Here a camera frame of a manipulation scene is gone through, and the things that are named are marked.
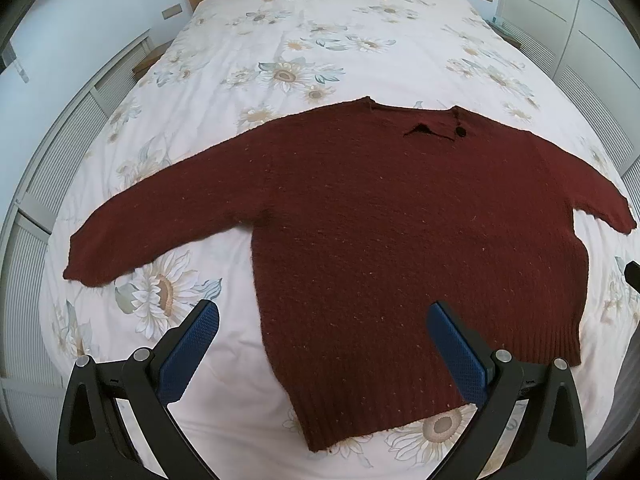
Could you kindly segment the left wall socket plate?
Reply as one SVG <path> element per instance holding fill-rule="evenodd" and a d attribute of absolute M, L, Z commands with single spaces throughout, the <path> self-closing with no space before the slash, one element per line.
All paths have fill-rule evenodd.
<path fill-rule="evenodd" d="M 178 15 L 182 12 L 182 6 L 180 3 L 174 4 L 169 8 L 162 11 L 162 17 L 164 20 L 168 20 L 168 18 L 172 18 L 175 15 Z"/>

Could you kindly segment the dark red knit sweater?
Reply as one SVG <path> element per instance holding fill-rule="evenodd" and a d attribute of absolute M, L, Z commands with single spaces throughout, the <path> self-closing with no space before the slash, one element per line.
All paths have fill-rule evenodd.
<path fill-rule="evenodd" d="M 540 136 L 362 98 L 266 122 L 116 194 L 73 234 L 63 275 L 102 286 L 251 228 L 262 342 L 319 452 L 456 404 L 426 333 L 434 301 L 491 347 L 577 365 L 589 261 L 576 211 L 636 227 L 610 180 Z"/>

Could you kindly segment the white radiator cover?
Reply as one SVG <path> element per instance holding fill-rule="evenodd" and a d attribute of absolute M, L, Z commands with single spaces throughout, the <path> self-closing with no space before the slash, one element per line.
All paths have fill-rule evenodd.
<path fill-rule="evenodd" d="M 152 50 L 149 32 L 131 40 L 70 99 L 38 145 L 12 198 L 1 232 L 1 409 L 21 387 L 62 379 L 43 348 L 38 298 L 48 237 L 82 158 L 134 88 L 132 69 Z"/>

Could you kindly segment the floral white bed cover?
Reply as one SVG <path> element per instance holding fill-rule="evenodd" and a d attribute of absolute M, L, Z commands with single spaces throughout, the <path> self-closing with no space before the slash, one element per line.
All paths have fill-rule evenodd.
<path fill-rule="evenodd" d="M 79 164 L 52 230 L 39 300 L 44 345 L 68 374 L 77 358 L 119 360 L 214 300 L 218 336 L 174 405 L 226 479 L 423 479 L 473 415 L 469 406 L 308 450 L 260 336 L 250 233 L 173 250 L 102 288 L 62 277 L 70 237 L 112 195 L 268 120 L 370 96 L 415 108 L 461 105 L 533 131 L 585 159 L 631 198 L 597 133 L 523 50 L 466 0 L 205 0 L 124 97 Z"/>

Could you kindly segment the right nightstand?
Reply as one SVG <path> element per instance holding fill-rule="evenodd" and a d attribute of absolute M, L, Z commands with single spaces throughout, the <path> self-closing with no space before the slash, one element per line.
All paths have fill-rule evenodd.
<path fill-rule="evenodd" d="M 501 18 L 498 18 L 498 16 L 494 16 L 487 22 L 487 24 L 502 40 L 510 44 L 512 47 L 521 50 L 521 40 L 516 38 L 513 35 L 513 32 L 506 28 L 506 23 Z"/>

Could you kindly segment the white wardrobe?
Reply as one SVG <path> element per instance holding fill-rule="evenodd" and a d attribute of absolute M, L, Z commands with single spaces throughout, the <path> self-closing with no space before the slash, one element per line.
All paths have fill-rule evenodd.
<path fill-rule="evenodd" d="M 499 0 L 495 22 L 566 94 L 618 172 L 639 170 L 639 47 L 608 0 Z"/>

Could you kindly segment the left wooden nightstand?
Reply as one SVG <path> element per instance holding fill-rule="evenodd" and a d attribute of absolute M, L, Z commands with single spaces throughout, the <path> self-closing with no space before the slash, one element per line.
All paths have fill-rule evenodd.
<path fill-rule="evenodd" d="M 164 44 L 154 48 L 149 54 L 145 55 L 142 60 L 132 68 L 132 76 L 134 80 L 140 80 L 148 70 L 163 56 L 167 49 L 171 46 L 171 42 L 167 41 Z"/>

